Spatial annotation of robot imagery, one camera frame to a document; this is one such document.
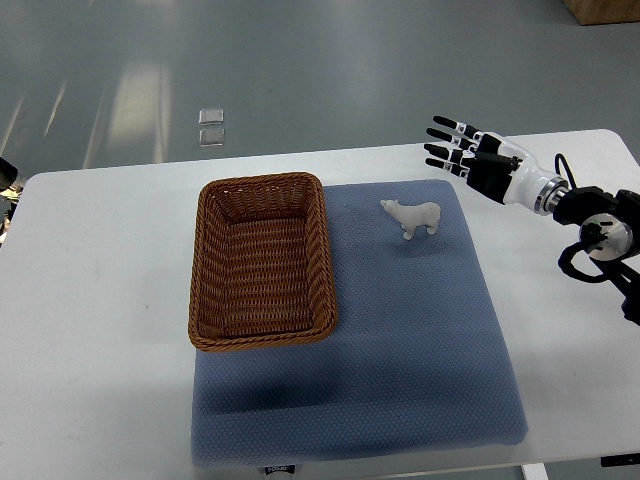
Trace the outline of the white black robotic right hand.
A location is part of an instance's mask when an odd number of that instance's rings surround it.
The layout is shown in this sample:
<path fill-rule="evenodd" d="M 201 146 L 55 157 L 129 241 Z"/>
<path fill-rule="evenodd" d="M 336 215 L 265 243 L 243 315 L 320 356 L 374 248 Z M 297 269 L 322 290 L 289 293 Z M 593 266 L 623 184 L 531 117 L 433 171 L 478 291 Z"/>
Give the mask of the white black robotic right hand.
<path fill-rule="evenodd" d="M 539 215 L 569 190 L 560 174 L 544 170 L 524 147 L 468 123 L 434 116 L 438 128 L 426 133 L 425 163 L 465 180 L 466 185 L 502 205 L 519 204 Z"/>

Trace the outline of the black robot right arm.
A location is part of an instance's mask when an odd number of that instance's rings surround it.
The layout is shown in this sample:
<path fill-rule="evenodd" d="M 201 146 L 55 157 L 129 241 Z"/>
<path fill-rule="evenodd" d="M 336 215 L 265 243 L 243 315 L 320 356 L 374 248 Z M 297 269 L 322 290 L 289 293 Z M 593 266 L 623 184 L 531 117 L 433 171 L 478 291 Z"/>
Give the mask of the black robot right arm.
<path fill-rule="evenodd" d="M 611 282 L 624 296 L 624 318 L 639 322 L 639 272 L 625 261 L 639 254 L 639 195 L 621 189 L 615 195 L 599 187 L 579 187 L 566 158 L 554 158 L 556 171 L 564 169 L 569 189 L 551 204 L 553 219 L 579 227 L 578 241 L 561 253 L 562 272 L 581 282 Z"/>

